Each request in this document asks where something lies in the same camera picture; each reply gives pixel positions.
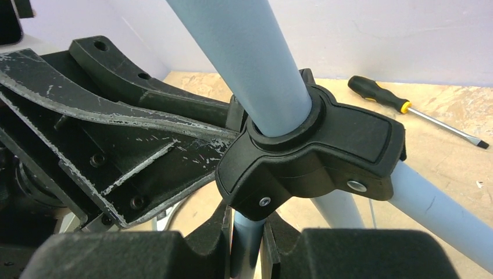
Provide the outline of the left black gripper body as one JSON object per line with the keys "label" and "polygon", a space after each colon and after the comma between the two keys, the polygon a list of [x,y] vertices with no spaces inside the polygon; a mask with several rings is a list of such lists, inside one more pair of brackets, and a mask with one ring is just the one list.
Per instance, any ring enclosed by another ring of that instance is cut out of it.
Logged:
{"label": "left black gripper body", "polygon": [[92,200],[58,157],[9,109],[1,108],[1,243],[40,246],[69,212],[92,220]]}

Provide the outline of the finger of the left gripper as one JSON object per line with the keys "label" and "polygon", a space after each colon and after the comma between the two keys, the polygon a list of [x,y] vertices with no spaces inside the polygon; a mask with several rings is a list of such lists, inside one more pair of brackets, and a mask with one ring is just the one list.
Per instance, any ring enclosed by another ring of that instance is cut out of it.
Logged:
{"label": "finger of the left gripper", "polygon": [[182,90],[153,78],[109,38],[73,40],[69,53],[111,101],[225,127],[229,104]]}

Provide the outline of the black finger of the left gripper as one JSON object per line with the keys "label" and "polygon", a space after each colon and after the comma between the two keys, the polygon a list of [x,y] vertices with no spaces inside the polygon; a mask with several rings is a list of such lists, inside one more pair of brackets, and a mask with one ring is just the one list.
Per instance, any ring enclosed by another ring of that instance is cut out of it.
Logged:
{"label": "black finger of the left gripper", "polygon": [[1,55],[1,140],[63,206],[129,228],[213,180],[235,132],[114,103],[67,53],[55,60]]}

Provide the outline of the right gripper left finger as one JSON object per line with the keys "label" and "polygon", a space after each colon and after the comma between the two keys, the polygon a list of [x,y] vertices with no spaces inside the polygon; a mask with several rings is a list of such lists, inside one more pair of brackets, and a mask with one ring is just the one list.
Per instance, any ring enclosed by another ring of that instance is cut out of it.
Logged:
{"label": "right gripper left finger", "polygon": [[78,232],[48,238],[21,278],[229,278],[231,209],[178,231]]}

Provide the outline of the blue perforated music stand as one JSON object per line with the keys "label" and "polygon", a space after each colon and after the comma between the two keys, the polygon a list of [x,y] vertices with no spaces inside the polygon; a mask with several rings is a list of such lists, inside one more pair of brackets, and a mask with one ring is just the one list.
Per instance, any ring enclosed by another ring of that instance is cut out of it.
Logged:
{"label": "blue perforated music stand", "polygon": [[405,164],[401,123],[308,83],[268,1],[169,5],[248,114],[216,169],[231,278],[253,277],[273,213],[298,231],[422,231],[492,271],[492,228]]}

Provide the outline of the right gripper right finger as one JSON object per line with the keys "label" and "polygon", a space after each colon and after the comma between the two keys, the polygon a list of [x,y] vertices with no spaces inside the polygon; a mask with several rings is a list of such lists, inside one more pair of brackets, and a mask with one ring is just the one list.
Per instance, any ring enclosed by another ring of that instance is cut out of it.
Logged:
{"label": "right gripper right finger", "polygon": [[417,230],[306,228],[277,213],[264,227],[262,278],[458,278],[442,246]]}

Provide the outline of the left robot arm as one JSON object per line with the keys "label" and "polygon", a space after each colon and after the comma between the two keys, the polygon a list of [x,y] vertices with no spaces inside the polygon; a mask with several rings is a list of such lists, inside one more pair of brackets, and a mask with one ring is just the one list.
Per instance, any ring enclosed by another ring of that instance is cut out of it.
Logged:
{"label": "left robot arm", "polygon": [[213,181],[231,105],[166,84],[107,37],[12,51],[29,1],[1,2],[1,243],[37,247],[66,213],[131,228]]}

